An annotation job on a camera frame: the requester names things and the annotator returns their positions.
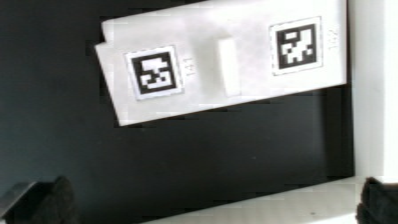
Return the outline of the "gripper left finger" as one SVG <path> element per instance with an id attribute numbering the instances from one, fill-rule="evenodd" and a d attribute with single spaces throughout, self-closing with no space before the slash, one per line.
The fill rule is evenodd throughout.
<path id="1" fill-rule="evenodd" d="M 15 184 L 0 196 L 0 224 L 81 224 L 74 185 L 65 176 L 52 182 Z"/>

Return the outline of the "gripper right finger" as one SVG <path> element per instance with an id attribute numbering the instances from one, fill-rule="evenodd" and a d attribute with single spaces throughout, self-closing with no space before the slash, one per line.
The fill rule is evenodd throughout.
<path id="1" fill-rule="evenodd" d="M 398 183 L 367 179 L 356 219 L 358 224 L 398 224 Z"/>

